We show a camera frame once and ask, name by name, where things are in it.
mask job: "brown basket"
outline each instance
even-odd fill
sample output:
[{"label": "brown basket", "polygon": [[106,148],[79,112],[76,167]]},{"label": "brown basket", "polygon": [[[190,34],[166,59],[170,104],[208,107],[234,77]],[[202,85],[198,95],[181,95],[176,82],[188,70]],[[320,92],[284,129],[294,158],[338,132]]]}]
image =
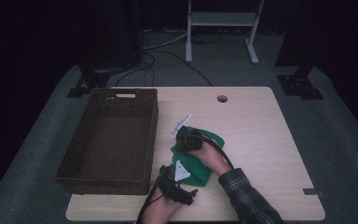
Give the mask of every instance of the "brown basket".
[{"label": "brown basket", "polygon": [[55,181],[74,194],[146,195],[157,121],[156,89],[93,89]]}]

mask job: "green cloth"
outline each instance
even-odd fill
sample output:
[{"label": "green cloth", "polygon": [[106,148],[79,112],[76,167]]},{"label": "green cloth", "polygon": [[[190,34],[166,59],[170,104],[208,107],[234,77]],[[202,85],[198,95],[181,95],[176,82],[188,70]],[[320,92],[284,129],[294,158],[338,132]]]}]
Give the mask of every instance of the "green cloth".
[{"label": "green cloth", "polygon": [[[223,147],[225,144],[225,141],[215,133],[205,130],[201,130],[201,133],[202,135],[206,135],[206,137],[216,140],[220,147]],[[205,187],[211,174],[211,169],[204,166],[197,157],[178,151],[176,146],[171,148],[171,152],[173,153],[172,164],[176,164],[177,161],[180,161],[186,170],[191,173],[190,177],[184,179],[183,182],[192,186]]]}]

